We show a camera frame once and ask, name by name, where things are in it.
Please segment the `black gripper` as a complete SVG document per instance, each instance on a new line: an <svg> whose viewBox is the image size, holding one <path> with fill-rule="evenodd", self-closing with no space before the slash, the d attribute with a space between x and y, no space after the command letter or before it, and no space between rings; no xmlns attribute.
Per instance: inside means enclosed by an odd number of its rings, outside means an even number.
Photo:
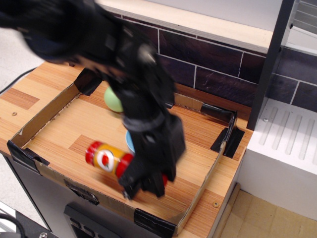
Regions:
<svg viewBox="0 0 317 238"><path fill-rule="evenodd" d="M139 190L164 196L166 176L174 181L176 163L186 150L181 119L171 114L154 120L124 118L124 126L132 137L135 156L118 180L123 196L133 200Z"/></svg>

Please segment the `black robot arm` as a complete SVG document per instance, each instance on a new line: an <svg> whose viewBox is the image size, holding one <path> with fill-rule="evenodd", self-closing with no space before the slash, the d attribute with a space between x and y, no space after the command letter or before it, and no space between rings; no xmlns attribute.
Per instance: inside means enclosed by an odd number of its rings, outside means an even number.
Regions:
<svg viewBox="0 0 317 238"><path fill-rule="evenodd" d="M132 199L142 189L163 196L185 142L180 118L168 111L174 81L151 40L93 0L3 0L0 25L19 31L40 58L79 64L109 83L135 148L119 178L124 195Z"/></svg>

